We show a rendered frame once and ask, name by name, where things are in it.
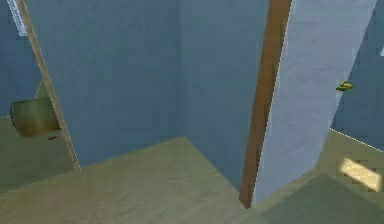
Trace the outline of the olive green round bin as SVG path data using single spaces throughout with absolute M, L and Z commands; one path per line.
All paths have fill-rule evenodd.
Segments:
M 21 137 L 33 137 L 60 129 L 49 97 L 13 102 L 10 117 Z

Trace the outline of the pale blue room door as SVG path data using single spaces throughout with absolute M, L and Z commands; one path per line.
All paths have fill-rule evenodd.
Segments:
M 293 0 L 252 203 L 314 169 L 378 0 Z

